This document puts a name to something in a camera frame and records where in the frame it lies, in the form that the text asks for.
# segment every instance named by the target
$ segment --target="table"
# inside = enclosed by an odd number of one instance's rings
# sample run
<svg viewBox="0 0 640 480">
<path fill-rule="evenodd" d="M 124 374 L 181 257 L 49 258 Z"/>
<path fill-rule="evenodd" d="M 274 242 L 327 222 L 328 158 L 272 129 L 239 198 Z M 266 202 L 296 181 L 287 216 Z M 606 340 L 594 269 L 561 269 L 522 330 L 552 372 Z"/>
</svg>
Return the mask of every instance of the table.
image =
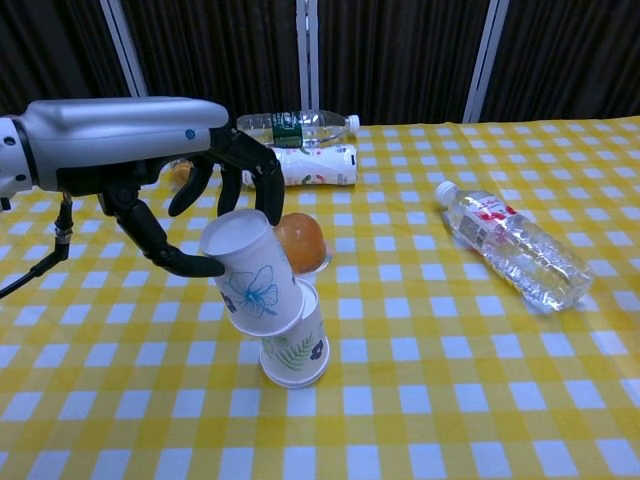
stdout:
<svg viewBox="0 0 640 480">
<path fill-rule="evenodd" d="M 71 258 L 0 304 L 2 478 L 640 477 L 640 117 L 363 127 L 351 187 L 289 188 L 335 250 L 313 281 L 332 357 L 286 390 L 212 281 L 154 268 L 95 197 Z M 504 196 L 589 261 L 544 317 L 452 240 L 443 179 Z M 195 253 L 219 177 L 179 218 Z M 0 281 L 52 244 L 58 196 L 0 216 Z M 245 190 L 240 207 L 253 205 Z"/>
</svg>

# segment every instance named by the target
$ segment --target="dark curtain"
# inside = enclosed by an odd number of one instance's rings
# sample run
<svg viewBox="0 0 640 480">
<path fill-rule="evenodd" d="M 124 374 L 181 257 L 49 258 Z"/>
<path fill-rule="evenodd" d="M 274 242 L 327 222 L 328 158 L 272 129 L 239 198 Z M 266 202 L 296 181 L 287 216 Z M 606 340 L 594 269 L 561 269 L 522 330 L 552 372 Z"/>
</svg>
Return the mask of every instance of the dark curtain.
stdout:
<svg viewBox="0 0 640 480">
<path fill-rule="evenodd" d="M 99 0 L 0 2 L 0 115 L 38 99 L 124 95 Z"/>
<path fill-rule="evenodd" d="M 123 1 L 150 95 L 233 117 L 300 108 L 294 0 Z"/>
<path fill-rule="evenodd" d="M 365 124 L 462 121 L 488 6 L 318 1 L 320 106 Z"/>
<path fill-rule="evenodd" d="M 482 121 L 640 114 L 640 1 L 509 5 Z"/>
</svg>

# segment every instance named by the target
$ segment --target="cup with blue flower print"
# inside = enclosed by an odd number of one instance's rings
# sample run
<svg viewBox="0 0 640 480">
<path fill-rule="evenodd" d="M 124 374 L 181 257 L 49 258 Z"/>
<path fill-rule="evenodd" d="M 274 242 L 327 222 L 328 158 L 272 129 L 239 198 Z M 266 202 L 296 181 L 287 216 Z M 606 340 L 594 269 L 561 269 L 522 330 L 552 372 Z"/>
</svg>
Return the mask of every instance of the cup with blue flower print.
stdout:
<svg viewBox="0 0 640 480">
<path fill-rule="evenodd" d="M 302 291 L 263 212 L 240 209 L 219 216 L 204 229 L 200 249 L 224 265 L 214 282 L 242 333 L 278 335 L 300 319 Z"/>
<path fill-rule="evenodd" d="M 261 339 L 260 364 L 264 373 L 286 388 L 316 382 L 327 369 L 330 357 L 318 293 L 308 281 L 299 278 L 298 283 L 304 297 L 302 319 L 280 335 Z"/>
</svg>

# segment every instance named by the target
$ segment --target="robotic hand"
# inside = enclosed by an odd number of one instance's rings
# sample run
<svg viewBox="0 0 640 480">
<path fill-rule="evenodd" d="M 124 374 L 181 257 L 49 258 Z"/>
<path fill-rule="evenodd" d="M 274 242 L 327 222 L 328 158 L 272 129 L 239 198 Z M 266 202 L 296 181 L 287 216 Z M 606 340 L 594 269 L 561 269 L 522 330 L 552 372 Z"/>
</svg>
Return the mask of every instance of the robotic hand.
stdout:
<svg viewBox="0 0 640 480">
<path fill-rule="evenodd" d="M 34 185 L 62 192 L 56 250 L 66 245 L 68 252 L 71 197 L 95 194 L 103 212 L 116 218 L 155 265 L 183 277 L 222 275 L 224 268 L 214 259 L 170 245 L 138 198 L 140 187 L 155 183 L 176 159 L 189 159 L 193 168 L 169 206 L 170 216 L 196 201 L 218 163 L 218 215 L 235 208 L 242 170 L 248 170 L 256 186 L 255 208 L 272 225 L 280 221 L 284 178 L 274 152 L 232 128 L 224 107 L 181 97 L 35 101 L 20 116 L 0 117 L 0 212 L 10 210 L 13 195 Z M 51 266 L 40 265 L 32 278 Z"/>
</svg>

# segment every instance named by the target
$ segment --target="clear plastic bottle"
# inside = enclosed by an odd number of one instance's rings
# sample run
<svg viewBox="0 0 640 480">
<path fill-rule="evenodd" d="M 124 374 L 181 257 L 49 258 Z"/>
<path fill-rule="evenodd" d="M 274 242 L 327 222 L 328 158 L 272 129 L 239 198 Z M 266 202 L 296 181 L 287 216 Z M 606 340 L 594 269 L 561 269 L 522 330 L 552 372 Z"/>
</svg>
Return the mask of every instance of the clear plastic bottle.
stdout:
<svg viewBox="0 0 640 480">
<path fill-rule="evenodd" d="M 236 127 L 269 147 L 316 147 L 356 132 L 360 119 L 325 110 L 259 113 L 238 117 Z"/>
<path fill-rule="evenodd" d="M 449 181 L 438 185 L 436 198 L 454 234 L 539 310 L 572 307 L 591 288 L 589 266 L 502 199 Z"/>
</svg>

